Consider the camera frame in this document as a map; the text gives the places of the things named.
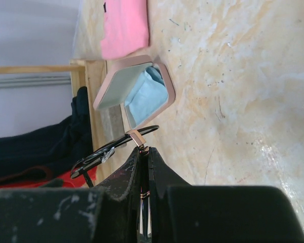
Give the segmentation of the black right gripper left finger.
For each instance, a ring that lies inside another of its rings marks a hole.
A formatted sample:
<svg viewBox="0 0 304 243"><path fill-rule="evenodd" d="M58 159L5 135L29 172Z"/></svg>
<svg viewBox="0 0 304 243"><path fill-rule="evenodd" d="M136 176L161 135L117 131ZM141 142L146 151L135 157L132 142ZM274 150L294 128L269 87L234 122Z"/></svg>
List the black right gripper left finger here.
<svg viewBox="0 0 304 243"><path fill-rule="evenodd" d="M138 242L138 156L93 188L0 189L0 242Z"/></svg>

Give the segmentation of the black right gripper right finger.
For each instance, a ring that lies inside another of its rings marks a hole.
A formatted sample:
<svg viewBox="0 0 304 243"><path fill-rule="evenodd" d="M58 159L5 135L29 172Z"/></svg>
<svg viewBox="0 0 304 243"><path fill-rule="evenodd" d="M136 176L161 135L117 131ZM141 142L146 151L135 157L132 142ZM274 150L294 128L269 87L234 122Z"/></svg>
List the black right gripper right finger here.
<svg viewBox="0 0 304 243"><path fill-rule="evenodd" d="M192 186L150 148L153 242L304 242L288 197L272 186Z"/></svg>

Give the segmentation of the tortoiseshell sunglasses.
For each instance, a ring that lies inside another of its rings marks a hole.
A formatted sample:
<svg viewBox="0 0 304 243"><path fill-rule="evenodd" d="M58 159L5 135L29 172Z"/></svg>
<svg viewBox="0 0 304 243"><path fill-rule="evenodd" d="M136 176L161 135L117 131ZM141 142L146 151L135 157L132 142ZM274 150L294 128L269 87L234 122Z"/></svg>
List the tortoiseshell sunglasses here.
<svg viewBox="0 0 304 243"><path fill-rule="evenodd" d="M129 130L76 162L70 177L83 177L88 185L73 206L78 233L89 242L151 242L152 222L149 160L153 150L146 136L159 129L152 125ZM89 170L118 163L109 176L94 184Z"/></svg>

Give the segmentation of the small light blue cloth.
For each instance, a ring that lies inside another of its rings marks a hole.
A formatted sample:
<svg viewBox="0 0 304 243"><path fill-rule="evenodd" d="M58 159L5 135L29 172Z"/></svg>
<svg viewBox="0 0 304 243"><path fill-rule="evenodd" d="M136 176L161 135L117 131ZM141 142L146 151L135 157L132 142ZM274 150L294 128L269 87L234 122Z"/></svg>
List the small light blue cloth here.
<svg viewBox="0 0 304 243"><path fill-rule="evenodd" d="M125 99L135 126L147 120L168 101L168 91L160 71L147 67L138 77L134 87Z"/></svg>

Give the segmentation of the pink glasses case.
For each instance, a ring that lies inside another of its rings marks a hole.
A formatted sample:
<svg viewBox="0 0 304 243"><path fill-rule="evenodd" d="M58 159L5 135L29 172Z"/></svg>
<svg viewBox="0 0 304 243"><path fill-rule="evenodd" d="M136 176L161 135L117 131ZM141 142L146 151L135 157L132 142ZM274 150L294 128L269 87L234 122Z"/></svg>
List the pink glasses case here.
<svg viewBox="0 0 304 243"><path fill-rule="evenodd" d="M175 87L165 64L141 55L117 60L93 103L95 110L122 105L131 129L143 127L175 101Z"/></svg>

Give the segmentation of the grey glasses case green lining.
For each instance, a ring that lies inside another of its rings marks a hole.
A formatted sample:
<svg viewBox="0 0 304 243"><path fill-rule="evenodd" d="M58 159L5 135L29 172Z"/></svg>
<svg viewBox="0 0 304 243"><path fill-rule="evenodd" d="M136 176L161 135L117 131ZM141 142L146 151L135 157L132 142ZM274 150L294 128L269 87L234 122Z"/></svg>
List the grey glasses case green lining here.
<svg viewBox="0 0 304 243"><path fill-rule="evenodd" d="M116 105L100 112L106 142L124 135L124 123L121 106Z"/></svg>

